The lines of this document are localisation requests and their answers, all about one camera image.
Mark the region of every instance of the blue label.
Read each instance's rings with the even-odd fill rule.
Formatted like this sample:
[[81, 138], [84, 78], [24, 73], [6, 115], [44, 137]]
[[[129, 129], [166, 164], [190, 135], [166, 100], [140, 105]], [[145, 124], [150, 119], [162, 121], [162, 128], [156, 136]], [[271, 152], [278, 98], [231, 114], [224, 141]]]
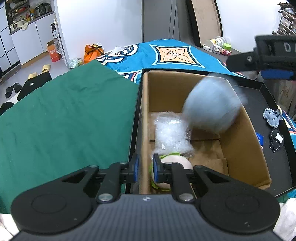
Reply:
[[156, 163], [156, 159], [155, 156], [152, 156], [152, 160], [153, 160], [153, 174], [154, 174], [154, 181], [158, 182], [158, 170], [157, 170], [157, 163]]
[[260, 146], [263, 147], [263, 136], [261, 136], [259, 133], [256, 132], [256, 135], [257, 135], [257, 138], [258, 138], [258, 141], [260, 143]]
[[135, 173], [133, 175], [133, 180], [135, 183], [138, 181], [138, 170], [139, 170], [139, 155], [137, 155], [137, 159], [135, 163]]

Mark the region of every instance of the cardboard box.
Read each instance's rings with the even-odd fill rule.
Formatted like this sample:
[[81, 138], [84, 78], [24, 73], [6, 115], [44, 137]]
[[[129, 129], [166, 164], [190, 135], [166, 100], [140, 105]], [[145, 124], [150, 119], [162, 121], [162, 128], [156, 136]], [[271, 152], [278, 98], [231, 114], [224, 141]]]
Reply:
[[57, 53], [58, 47], [56, 46], [55, 42], [52, 40], [47, 43], [47, 51], [52, 59], [52, 62], [56, 62], [60, 60], [61, 55]]
[[[161, 70], [143, 74], [140, 194], [151, 193], [149, 166], [155, 140], [151, 113], [181, 112], [187, 96], [203, 77], [199, 74]], [[216, 78], [229, 84], [223, 78]], [[195, 149], [195, 155], [189, 158], [193, 166], [204, 165], [260, 189], [270, 186], [271, 179], [264, 154], [243, 105], [226, 132], [217, 135], [193, 129], [191, 144]]]

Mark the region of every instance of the black slipper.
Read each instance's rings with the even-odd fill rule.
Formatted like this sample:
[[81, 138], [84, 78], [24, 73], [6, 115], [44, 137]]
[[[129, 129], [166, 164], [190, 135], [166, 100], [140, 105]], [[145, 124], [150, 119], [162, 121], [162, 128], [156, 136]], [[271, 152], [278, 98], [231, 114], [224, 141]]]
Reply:
[[13, 107], [14, 103], [11, 102], [5, 102], [0, 107], [0, 115], [2, 115], [5, 111], [7, 111], [9, 108]]
[[15, 92], [18, 93], [22, 89], [22, 86], [19, 83], [15, 83], [13, 85], [13, 88], [14, 88]]
[[13, 86], [10, 86], [10, 87], [6, 88], [6, 93], [5, 93], [6, 99], [8, 99], [11, 96], [12, 91], [13, 91]]

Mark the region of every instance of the orange box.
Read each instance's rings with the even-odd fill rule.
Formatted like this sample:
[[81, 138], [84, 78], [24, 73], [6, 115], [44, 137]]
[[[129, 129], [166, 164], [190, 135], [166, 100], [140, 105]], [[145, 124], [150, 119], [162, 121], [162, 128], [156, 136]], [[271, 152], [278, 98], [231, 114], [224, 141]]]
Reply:
[[53, 40], [47, 43], [47, 51], [48, 51], [53, 63], [60, 60], [60, 58], [62, 57], [57, 52], [56, 44], [54, 43]]

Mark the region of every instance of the beige slipper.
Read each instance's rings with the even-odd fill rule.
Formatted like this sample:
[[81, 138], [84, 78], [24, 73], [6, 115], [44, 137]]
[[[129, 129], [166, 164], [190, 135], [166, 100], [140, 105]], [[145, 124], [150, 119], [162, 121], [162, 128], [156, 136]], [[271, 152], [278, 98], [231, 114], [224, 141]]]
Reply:
[[50, 64], [46, 64], [42, 67], [42, 73], [48, 72], [50, 70]]
[[34, 72], [34, 73], [32, 73], [32, 74], [29, 74], [28, 79], [32, 79], [32, 78], [34, 78], [34, 77], [36, 77], [36, 76], [37, 76], [37, 72]]

